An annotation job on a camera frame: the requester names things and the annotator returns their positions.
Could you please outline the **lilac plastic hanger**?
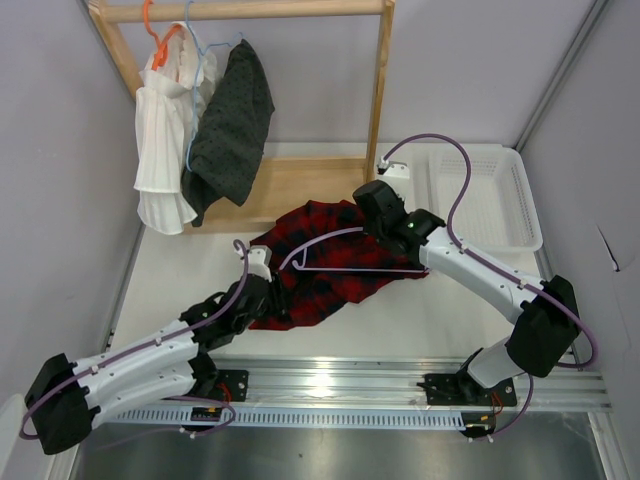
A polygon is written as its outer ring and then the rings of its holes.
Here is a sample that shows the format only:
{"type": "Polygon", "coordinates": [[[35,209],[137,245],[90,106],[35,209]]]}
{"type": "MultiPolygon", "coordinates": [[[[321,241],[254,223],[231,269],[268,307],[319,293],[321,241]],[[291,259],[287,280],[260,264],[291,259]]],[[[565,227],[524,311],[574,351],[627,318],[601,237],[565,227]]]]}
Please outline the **lilac plastic hanger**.
{"type": "Polygon", "coordinates": [[[277,225],[252,240],[251,246],[256,245],[270,248],[272,274],[279,270],[409,277],[427,274],[426,268],[383,248],[360,227],[318,234],[310,229],[277,225]]]}

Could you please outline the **red plaid skirt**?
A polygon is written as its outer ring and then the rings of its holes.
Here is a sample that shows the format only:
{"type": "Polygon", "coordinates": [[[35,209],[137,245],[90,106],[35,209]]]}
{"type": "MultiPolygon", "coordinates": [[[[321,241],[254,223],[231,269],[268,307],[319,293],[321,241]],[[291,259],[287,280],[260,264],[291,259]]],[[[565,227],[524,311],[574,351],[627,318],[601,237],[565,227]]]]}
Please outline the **red plaid skirt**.
{"type": "Polygon", "coordinates": [[[354,230],[363,224],[364,217],[353,203],[310,200],[252,239],[252,246],[271,250],[270,268],[281,279],[288,310],[257,319],[250,328],[313,327],[396,280],[427,276],[424,269],[354,230]]]}

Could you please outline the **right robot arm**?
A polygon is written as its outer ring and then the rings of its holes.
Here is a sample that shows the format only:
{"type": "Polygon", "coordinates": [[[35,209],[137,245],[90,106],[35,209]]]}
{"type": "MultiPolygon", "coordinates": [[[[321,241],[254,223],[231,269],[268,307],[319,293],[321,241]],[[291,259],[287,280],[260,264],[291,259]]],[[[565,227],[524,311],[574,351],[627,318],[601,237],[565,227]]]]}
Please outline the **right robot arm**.
{"type": "Polygon", "coordinates": [[[365,233],[382,247],[455,280],[512,324],[510,337],[476,351],[455,373],[457,403],[479,403],[504,380],[521,373],[544,378],[559,366],[581,332],[569,281],[517,277],[493,257],[464,246],[438,216],[424,209],[407,212],[382,180],[359,187],[353,198],[364,216],[365,233]]]}

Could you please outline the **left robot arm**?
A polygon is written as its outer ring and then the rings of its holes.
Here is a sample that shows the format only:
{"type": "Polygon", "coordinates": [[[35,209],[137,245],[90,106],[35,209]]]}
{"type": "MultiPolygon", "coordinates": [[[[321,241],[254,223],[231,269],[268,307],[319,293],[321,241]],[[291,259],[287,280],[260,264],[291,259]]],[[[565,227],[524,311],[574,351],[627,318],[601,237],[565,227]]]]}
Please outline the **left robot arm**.
{"type": "Polygon", "coordinates": [[[75,361],[64,354],[53,356],[25,398],[27,420],[35,431],[20,436],[56,455],[117,415],[158,400],[228,402],[236,389],[226,385],[211,351],[260,320],[287,315],[290,305],[279,277],[249,274],[129,347],[75,361]]]}

